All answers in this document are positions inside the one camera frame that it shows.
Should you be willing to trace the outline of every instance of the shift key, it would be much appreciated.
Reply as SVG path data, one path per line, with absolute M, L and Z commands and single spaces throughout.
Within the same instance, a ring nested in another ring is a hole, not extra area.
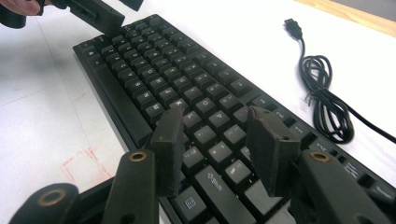
M 256 219 L 236 198 L 212 166 L 207 166 L 194 178 L 196 188 L 213 209 L 216 218 L 226 223 L 256 223 Z

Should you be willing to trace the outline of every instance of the cable connector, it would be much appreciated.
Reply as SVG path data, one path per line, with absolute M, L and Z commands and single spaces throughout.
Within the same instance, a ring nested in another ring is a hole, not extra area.
M 301 31 L 301 27 L 298 25 L 297 21 L 293 19 L 285 20 L 286 30 L 293 36 L 295 39 L 300 40 L 303 38 L 303 32 Z

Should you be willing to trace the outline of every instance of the wooden edge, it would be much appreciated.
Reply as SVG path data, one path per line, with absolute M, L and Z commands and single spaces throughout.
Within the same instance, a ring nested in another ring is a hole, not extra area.
M 295 0 L 308 6 L 354 21 L 386 35 L 396 37 L 396 21 L 390 21 L 373 14 L 347 7 L 330 0 Z

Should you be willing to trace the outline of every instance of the keyboard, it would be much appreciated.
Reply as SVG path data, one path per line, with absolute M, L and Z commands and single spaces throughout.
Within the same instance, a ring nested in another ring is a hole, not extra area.
M 301 140 L 301 150 L 336 157 L 395 222 L 393 186 L 159 15 L 74 51 L 129 150 L 146 143 L 165 110 L 184 107 L 179 194 L 160 199 L 172 223 L 295 223 L 290 200 L 268 197 L 252 167 L 245 146 L 251 105 L 274 113 Z M 208 184 L 209 177 L 221 190 Z M 80 223 L 100 220 L 111 183 L 81 193 Z

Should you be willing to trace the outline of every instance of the white table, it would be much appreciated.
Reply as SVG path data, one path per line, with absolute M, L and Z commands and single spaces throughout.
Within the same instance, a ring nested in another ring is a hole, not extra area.
M 331 92 L 396 135 L 394 37 L 288 0 L 146 0 L 139 12 L 105 2 L 126 15 L 124 24 L 160 14 L 312 124 L 297 74 L 301 46 L 283 27 L 293 18 L 306 54 L 331 60 Z M 21 30 L 0 26 L 0 223 L 44 186 L 84 191 L 115 174 L 124 148 L 72 50 L 99 34 L 55 7 Z M 396 187 L 396 146 L 353 122 L 355 139 L 341 148 Z

